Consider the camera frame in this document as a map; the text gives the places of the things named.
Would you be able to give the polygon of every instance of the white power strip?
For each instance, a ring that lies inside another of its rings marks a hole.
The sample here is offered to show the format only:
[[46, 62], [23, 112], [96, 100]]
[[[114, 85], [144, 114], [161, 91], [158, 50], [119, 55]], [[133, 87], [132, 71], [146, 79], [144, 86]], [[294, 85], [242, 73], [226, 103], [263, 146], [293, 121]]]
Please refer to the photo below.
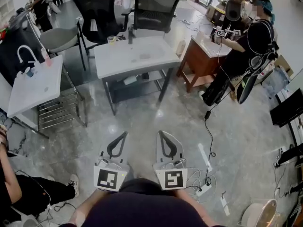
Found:
[[212, 185], [210, 184], [209, 186], [207, 186], [206, 184], [203, 186], [203, 187], [201, 187], [201, 189], [202, 189], [202, 191], [200, 191], [200, 189], [198, 189], [197, 191], [196, 191], [196, 195], [198, 196], [198, 197], [200, 197], [203, 193], [206, 193], [209, 189], [211, 189], [212, 188]]

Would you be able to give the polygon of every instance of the table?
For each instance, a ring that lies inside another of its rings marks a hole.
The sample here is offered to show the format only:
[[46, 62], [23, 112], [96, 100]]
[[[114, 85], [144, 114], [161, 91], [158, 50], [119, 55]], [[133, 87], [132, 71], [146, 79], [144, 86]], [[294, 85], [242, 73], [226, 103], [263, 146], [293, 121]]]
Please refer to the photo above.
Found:
[[[86, 126], [79, 116], [78, 97], [80, 100], [83, 100], [83, 97], [74, 86], [63, 65], [63, 56], [59, 55], [51, 60], [50, 67], [45, 62], [33, 67], [34, 75], [31, 78], [26, 74], [15, 78], [7, 112], [9, 118], [14, 118], [17, 114], [38, 106], [38, 130], [21, 121], [18, 122], [46, 138], [48, 137], [39, 130], [71, 119], [76, 119], [81, 125]], [[74, 93], [63, 97], [60, 96], [62, 72], [74, 89]]]
[[[114, 44], [103, 44], [94, 48], [97, 75], [102, 79], [113, 114], [114, 104], [120, 101], [161, 91], [162, 101], [169, 79], [180, 59], [165, 42], [162, 36], [117, 41]], [[143, 79], [142, 73], [149, 72], [149, 79]], [[137, 81], [125, 85], [123, 79], [137, 76]], [[159, 80], [165, 79], [163, 86]]]
[[[177, 72], [177, 76], [182, 76], [185, 80], [187, 92], [192, 87], [211, 83], [214, 80], [220, 64], [223, 64], [226, 55], [231, 51], [226, 45], [218, 45], [205, 38], [202, 42], [191, 36], [190, 43], [186, 50], [183, 61]], [[183, 71], [185, 65], [188, 65], [193, 74], [186, 75]]]

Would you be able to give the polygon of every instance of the chair leg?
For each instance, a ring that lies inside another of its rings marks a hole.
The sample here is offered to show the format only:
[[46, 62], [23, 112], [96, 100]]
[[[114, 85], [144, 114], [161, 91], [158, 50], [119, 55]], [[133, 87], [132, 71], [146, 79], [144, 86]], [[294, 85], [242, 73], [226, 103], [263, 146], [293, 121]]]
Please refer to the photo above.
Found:
[[85, 52], [86, 52], [87, 55], [89, 55], [89, 50], [87, 49], [86, 44], [85, 44], [85, 42], [84, 42], [84, 37], [83, 37], [83, 33], [82, 33], [81, 26], [80, 26], [80, 23], [79, 23], [79, 22], [77, 23], [77, 27], [78, 27], [78, 30], [79, 30], [79, 32], [80, 32], [80, 37], [81, 37], [81, 39], [82, 39], [82, 42], [83, 42], [83, 45], [84, 45]]
[[86, 70], [85, 64], [84, 64], [84, 59], [83, 59], [83, 54], [82, 54], [82, 48], [81, 48], [81, 43], [80, 43], [79, 34], [77, 34], [77, 37], [78, 37], [78, 46], [79, 46], [79, 50], [80, 50], [80, 55], [81, 55], [81, 60], [82, 60], [83, 69]]

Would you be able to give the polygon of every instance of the shiny floor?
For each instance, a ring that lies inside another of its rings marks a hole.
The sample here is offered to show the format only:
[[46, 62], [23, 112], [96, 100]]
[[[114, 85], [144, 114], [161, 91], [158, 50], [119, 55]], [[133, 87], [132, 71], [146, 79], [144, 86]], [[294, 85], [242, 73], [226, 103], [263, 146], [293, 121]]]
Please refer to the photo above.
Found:
[[[72, 2], [63, 4], [62, 14], [56, 16], [56, 26], [72, 27], [79, 12]], [[171, 31], [165, 40], [175, 50], [180, 40], [188, 44], [195, 28], [186, 26], [180, 20], [198, 21], [208, 24], [203, 15], [190, 3], [182, 1], [176, 10]], [[200, 25], [201, 30], [209, 33], [209, 25]], [[137, 31], [137, 36], [159, 35], [154, 31]], [[83, 71], [78, 48], [64, 53], [65, 64], [71, 78], [85, 97], [88, 127], [83, 128], [76, 121], [45, 130], [50, 136], [44, 140], [35, 134], [29, 134], [23, 150], [28, 157], [13, 158], [15, 169], [33, 176], [51, 175], [57, 181], [67, 183], [70, 174], [80, 178], [80, 196], [69, 201], [78, 206], [94, 191], [93, 166], [102, 144], [119, 132], [128, 131], [131, 152], [128, 163], [137, 175], [155, 180], [152, 164], [155, 162], [156, 134], [164, 130], [174, 135], [182, 144], [188, 167], [205, 171], [207, 164], [203, 154], [208, 156], [211, 137], [203, 120], [208, 108], [197, 95], [198, 88], [187, 93], [183, 79], [175, 75], [169, 84], [167, 93], [160, 105], [157, 105], [159, 93], [121, 102], [117, 105], [117, 115], [113, 116], [101, 81], [97, 79], [94, 59], [86, 58], [88, 70]], [[273, 126], [269, 110], [277, 105], [269, 100], [261, 85], [254, 87], [248, 100], [239, 105], [226, 97], [210, 115], [207, 126], [214, 137], [211, 158], [212, 188], [198, 200], [206, 207], [210, 215], [221, 225], [235, 226], [241, 220], [244, 210], [256, 199], [278, 201], [277, 210], [287, 216], [296, 202], [297, 195], [279, 198], [274, 195], [276, 188], [273, 163], [280, 147], [288, 148], [292, 138], [287, 127]], [[279, 183], [280, 196], [296, 184], [296, 172], [292, 163], [277, 169], [276, 181]], [[220, 198], [224, 193], [229, 215], [224, 211]], [[73, 208], [66, 206], [59, 212], [51, 209], [53, 223], [68, 221]]]

